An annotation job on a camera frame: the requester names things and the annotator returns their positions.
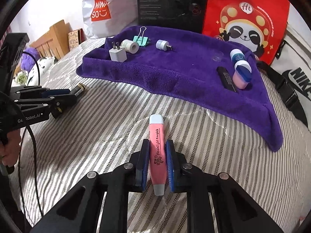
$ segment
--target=silver screw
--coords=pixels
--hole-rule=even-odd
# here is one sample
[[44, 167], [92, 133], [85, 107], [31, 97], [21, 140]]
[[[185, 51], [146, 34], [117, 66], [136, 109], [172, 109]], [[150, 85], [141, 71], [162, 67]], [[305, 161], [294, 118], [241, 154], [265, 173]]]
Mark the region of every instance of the silver screw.
[[185, 164], [183, 164], [183, 168], [184, 168], [184, 169], [191, 169], [191, 168], [192, 168], [192, 165], [189, 164], [189, 163], [185, 163]]
[[229, 175], [228, 175], [228, 173], [226, 173], [226, 172], [220, 173], [219, 177], [220, 177], [222, 180], [227, 180], [227, 179], [229, 179]]
[[88, 173], [87, 173], [87, 177], [88, 177], [89, 179], [95, 178], [95, 177], [96, 177], [96, 172], [94, 172], [94, 171], [88, 172]]
[[125, 163], [124, 164], [124, 168], [125, 169], [132, 169], [133, 168], [133, 164], [132, 163]]

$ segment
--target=blue cap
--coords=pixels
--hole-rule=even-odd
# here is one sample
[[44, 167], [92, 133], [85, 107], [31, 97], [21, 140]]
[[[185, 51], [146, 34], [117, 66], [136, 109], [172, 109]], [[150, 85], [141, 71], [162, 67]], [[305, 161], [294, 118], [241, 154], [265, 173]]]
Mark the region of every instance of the blue cap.
[[252, 73], [246, 67], [239, 65], [236, 67], [236, 71], [245, 82], [249, 83], [252, 80]]

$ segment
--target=teal binder clip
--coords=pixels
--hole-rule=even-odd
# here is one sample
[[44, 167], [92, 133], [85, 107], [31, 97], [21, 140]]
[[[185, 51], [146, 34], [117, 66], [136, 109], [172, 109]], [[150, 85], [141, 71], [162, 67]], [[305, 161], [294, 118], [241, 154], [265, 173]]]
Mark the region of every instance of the teal binder clip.
[[134, 38], [133, 38], [133, 41], [137, 42], [139, 46], [146, 46], [149, 44], [148, 37], [144, 37], [144, 32], [146, 29], [147, 29], [146, 26], [142, 26], [140, 28], [138, 36], [134, 36]]

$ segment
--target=human hand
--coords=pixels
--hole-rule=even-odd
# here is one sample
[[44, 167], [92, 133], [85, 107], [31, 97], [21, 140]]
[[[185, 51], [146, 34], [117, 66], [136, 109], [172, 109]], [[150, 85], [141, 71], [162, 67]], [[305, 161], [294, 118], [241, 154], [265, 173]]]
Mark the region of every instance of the human hand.
[[3, 145], [0, 142], [0, 156], [5, 166], [13, 166], [17, 162], [20, 152], [21, 130], [14, 130], [7, 134], [8, 143]]

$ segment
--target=brown book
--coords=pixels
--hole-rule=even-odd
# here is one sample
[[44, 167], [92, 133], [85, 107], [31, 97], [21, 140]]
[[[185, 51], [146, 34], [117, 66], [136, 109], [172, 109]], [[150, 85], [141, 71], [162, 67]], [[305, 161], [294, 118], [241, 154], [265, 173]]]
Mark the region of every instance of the brown book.
[[78, 29], [68, 33], [68, 43], [70, 51], [83, 42], [83, 30]]

